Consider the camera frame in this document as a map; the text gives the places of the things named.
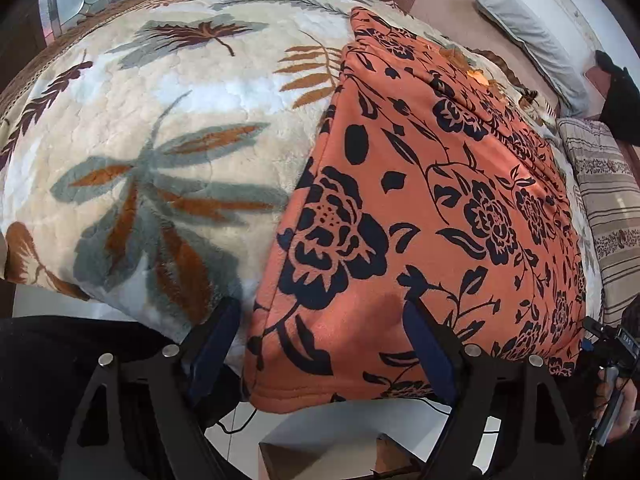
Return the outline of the person's right hand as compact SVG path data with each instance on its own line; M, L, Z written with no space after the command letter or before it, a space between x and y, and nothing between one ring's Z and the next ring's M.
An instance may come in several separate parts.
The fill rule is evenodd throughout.
M622 400L620 410L608 434L608 443L611 443L626 437L636 426L639 419L636 411L638 391L634 383L627 379L617 378L615 386L609 385L604 380L603 370L600 370L599 378L601 381L597 386L596 398L594 399L593 416L595 419L599 420L602 417L606 409L605 403L610 400L614 389L620 390L620 400Z

